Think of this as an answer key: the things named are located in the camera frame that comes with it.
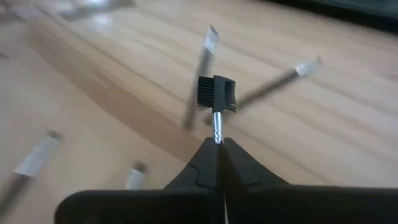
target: black bristles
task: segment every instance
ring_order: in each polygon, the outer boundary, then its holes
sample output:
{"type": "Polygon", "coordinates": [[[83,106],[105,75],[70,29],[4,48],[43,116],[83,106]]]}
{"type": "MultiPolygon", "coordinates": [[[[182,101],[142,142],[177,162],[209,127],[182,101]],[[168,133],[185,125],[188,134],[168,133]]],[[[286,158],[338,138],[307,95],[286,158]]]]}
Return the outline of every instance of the black bristles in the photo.
{"type": "Polygon", "coordinates": [[[221,76],[199,77],[199,108],[213,108],[214,112],[224,109],[236,112],[235,82],[221,76]]]}

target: spoolie brush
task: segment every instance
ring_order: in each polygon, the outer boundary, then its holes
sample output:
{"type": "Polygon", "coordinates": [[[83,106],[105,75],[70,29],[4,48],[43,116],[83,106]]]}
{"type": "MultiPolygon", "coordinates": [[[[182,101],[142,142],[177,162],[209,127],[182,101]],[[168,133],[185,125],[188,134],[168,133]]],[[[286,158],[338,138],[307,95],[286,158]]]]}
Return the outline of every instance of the spoolie brush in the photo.
{"type": "Polygon", "coordinates": [[[235,82],[221,76],[199,77],[198,106],[212,108],[214,139],[220,144],[223,139],[223,110],[236,112],[235,82]]]}

